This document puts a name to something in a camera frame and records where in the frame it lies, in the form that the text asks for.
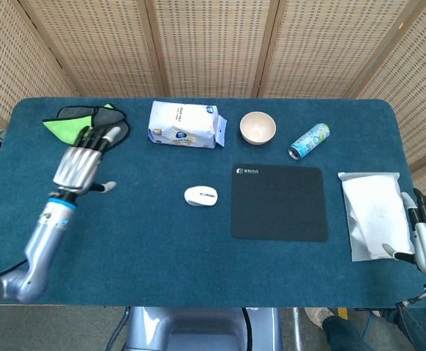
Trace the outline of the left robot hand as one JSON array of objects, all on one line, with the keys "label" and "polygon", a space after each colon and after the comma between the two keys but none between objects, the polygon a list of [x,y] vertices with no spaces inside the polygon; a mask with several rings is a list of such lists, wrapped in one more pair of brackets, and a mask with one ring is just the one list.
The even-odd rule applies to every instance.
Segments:
[{"label": "left robot hand", "polygon": [[84,127],[75,142],[64,153],[53,182],[60,192],[83,196],[87,192],[106,193],[116,187],[115,181],[94,181],[103,154],[120,133],[120,127]]}]

